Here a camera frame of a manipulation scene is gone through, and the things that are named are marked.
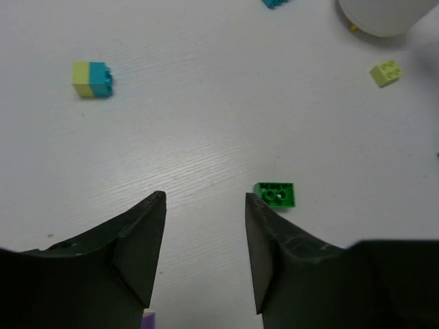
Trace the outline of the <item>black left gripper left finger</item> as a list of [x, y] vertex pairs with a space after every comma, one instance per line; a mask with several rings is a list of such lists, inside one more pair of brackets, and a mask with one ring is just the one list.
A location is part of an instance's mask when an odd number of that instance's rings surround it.
[[1, 250], [2, 328], [139, 328], [165, 228], [157, 191], [48, 249]]

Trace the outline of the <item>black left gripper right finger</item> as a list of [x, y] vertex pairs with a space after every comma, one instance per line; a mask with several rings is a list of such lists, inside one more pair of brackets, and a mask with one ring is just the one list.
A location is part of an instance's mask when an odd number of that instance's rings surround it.
[[327, 243], [246, 195], [254, 300], [265, 328], [437, 328], [438, 242]]

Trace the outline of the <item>green arch lego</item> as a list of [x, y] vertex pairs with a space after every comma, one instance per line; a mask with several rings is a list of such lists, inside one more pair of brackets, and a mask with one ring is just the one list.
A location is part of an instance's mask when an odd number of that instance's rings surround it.
[[294, 184], [291, 182], [257, 182], [253, 191], [271, 208], [296, 206]]

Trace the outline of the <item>purple lego near left arm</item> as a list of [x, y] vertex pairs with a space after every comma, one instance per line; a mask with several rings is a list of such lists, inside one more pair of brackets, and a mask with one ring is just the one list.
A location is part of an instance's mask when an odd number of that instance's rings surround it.
[[155, 329], [155, 313], [146, 312], [143, 314], [141, 329]]

